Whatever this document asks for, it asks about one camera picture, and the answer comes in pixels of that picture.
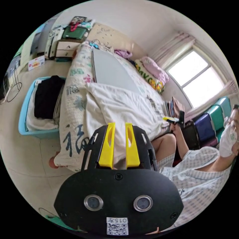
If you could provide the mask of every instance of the qr code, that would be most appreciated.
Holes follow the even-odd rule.
[[[128,224],[107,223],[107,235],[126,236],[129,234]]]

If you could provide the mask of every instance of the leg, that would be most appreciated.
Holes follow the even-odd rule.
[[[162,159],[175,154],[176,138],[173,134],[166,134],[153,140],[151,143],[154,147],[157,162],[160,162]]]

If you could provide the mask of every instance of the floral cushion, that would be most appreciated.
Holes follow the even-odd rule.
[[[140,60],[135,61],[135,67],[142,75],[142,77],[159,93],[164,91],[164,82],[156,79],[152,74],[150,74],[145,68]]]

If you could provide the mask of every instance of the screw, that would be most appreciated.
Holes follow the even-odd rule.
[[[117,174],[115,175],[115,179],[116,179],[116,180],[121,180],[122,178],[123,178],[123,175],[120,174],[120,173],[117,173]]]
[[[174,212],[174,213],[170,216],[170,219],[171,219],[171,220],[174,220],[174,219],[177,218],[177,216],[178,216],[178,213],[177,213],[177,212]]]

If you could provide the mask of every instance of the pink pillow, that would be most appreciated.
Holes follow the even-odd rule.
[[[162,83],[166,83],[169,81],[168,74],[163,69],[161,69],[151,58],[142,57],[141,61],[146,70],[155,78],[160,80]]]

